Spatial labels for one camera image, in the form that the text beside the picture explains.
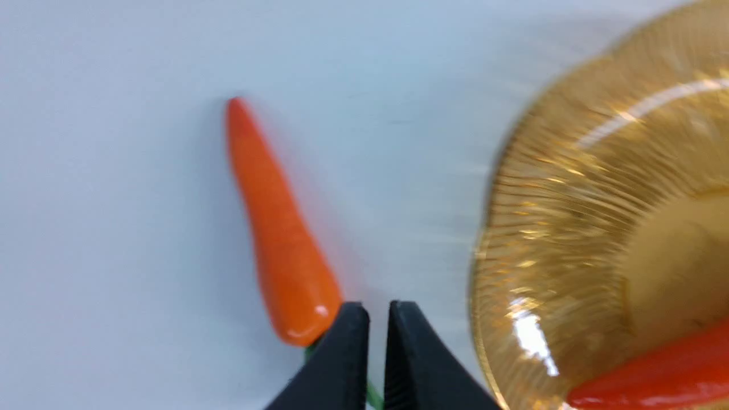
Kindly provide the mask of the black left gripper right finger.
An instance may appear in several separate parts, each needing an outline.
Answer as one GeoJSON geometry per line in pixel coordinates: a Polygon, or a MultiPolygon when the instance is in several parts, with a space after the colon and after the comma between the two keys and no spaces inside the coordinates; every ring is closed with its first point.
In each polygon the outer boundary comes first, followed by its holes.
{"type": "Polygon", "coordinates": [[[448,350],[417,303],[390,303],[385,409],[499,409],[448,350]]]}

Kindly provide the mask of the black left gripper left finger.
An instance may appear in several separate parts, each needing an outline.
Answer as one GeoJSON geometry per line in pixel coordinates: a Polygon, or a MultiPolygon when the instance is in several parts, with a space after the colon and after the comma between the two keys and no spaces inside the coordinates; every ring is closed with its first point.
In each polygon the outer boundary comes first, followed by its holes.
{"type": "Polygon", "coordinates": [[[370,319],[359,302],[346,302],[312,355],[268,409],[364,409],[370,319]]]}

